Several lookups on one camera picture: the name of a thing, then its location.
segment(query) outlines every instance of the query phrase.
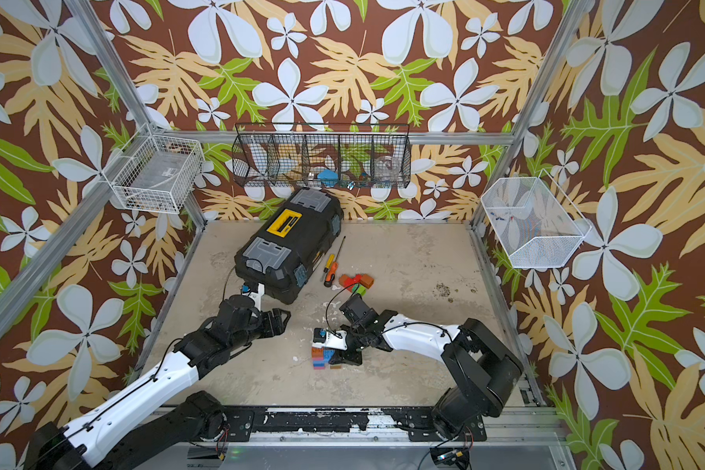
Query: yellow screwdriver handle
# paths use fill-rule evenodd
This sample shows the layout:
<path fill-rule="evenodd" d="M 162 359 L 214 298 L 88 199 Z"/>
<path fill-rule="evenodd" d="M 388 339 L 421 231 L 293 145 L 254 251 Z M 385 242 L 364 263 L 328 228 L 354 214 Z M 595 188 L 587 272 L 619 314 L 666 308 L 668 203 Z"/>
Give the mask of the yellow screwdriver handle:
<path fill-rule="evenodd" d="M 324 272 L 327 272 L 329 268 L 331 268 L 331 263 L 334 262 L 334 254 L 332 253 L 329 255 L 329 259 L 326 260 L 326 267 L 324 268 Z"/>

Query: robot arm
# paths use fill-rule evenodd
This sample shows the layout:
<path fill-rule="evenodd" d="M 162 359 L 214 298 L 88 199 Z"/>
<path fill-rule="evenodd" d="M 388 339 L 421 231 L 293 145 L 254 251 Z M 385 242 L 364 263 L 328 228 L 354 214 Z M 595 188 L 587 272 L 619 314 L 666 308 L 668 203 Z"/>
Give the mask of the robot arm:
<path fill-rule="evenodd" d="M 362 363 L 361 351 L 405 350 L 446 365 L 457 388 L 447 390 L 432 410 L 436 429 L 447 438 L 478 414 L 498 417 L 522 375 L 519 360 L 478 320 L 462 325 L 436 325 L 412 320 L 395 311 L 380 315 L 353 294 L 340 307 L 350 325 L 338 332 L 315 329 L 313 346 L 336 349 L 330 364 Z M 474 359 L 473 354 L 480 354 Z"/>
<path fill-rule="evenodd" d="M 157 435 L 160 439 L 153 440 L 154 445 L 134 445 L 141 439 L 133 429 L 169 398 L 235 357 L 232 352 L 236 349 L 249 347 L 255 339 L 284 333 L 289 318 L 290 313 L 279 308 L 259 311 L 249 296 L 231 296 L 222 301 L 217 316 L 186 334 L 173 352 L 112 399 L 63 428 L 47 423 L 38 429 L 29 443 L 27 468 L 135 468 L 181 440 L 210 432 L 213 436 L 222 421 L 222 407 L 206 393 L 183 403 L 178 407 L 183 408 L 180 413 L 148 423 L 147 443 L 152 442 L 153 428 L 165 426 L 168 430 Z M 175 423 L 180 415 L 188 419 Z M 167 423 L 158 425 L 160 419 Z"/>

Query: concrete floor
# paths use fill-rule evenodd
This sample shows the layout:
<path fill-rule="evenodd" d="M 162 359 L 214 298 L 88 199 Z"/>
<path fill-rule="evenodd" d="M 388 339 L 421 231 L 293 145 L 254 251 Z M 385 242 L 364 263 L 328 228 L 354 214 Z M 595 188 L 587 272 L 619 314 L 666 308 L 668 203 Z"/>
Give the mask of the concrete floor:
<path fill-rule="evenodd" d="M 173 339 L 216 314 L 235 252 L 259 227 L 258 222 L 209 223 L 145 370 L 162 357 Z M 465 226 L 347 223 L 342 235 L 347 239 L 338 273 L 373 276 L 376 282 L 364 300 L 378 312 L 388 308 L 436 324 L 462 324 L 473 317 L 504 339 Z M 335 252 L 338 244 L 335 241 Z M 263 297 L 263 310 L 284 307 L 291 311 L 284 335 L 254 342 L 245 354 L 212 371 L 170 403 L 179 403 L 196 390 L 207 390 L 222 403 L 233 405 L 432 405 L 454 386 L 442 363 L 406 351 L 366 349 L 361 367 L 314 370 L 310 357 L 313 329 L 324 325 L 326 303 L 339 292 L 323 287 L 321 274 L 318 269 L 290 306 Z M 242 283 L 233 274 L 227 295 L 238 293 Z M 332 328 L 347 322 L 335 308 L 346 297 L 341 294 L 330 308 Z M 517 391 L 510 403 L 522 405 Z"/>

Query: toolbox lid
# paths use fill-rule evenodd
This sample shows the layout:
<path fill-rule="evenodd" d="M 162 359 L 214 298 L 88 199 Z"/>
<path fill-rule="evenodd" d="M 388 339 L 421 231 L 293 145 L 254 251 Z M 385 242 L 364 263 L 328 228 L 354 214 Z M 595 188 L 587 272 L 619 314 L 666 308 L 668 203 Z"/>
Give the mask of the toolbox lid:
<path fill-rule="evenodd" d="M 295 193 L 295 197 L 290 201 L 292 204 L 301 205 L 305 208 L 313 209 L 316 212 L 323 212 L 326 205 L 331 201 L 331 197 L 321 191 L 300 190 Z"/>
<path fill-rule="evenodd" d="M 289 248 L 257 237 L 243 252 L 243 256 L 249 258 L 246 267 L 266 274 L 267 268 L 280 268 L 290 253 Z"/>

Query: black wire basket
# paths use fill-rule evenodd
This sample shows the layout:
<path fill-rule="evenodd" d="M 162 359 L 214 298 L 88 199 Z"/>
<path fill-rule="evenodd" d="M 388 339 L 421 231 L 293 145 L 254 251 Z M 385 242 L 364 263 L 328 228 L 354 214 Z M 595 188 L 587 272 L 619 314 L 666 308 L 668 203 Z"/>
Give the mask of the black wire basket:
<path fill-rule="evenodd" d="M 255 124 L 238 124 L 238 128 Z M 293 123 L 293 128 L 303 126 Z M 408 126 L 372 132 L 238 130 L 232 170 L 240 186 L 405 187 L 410 183 Z"/>

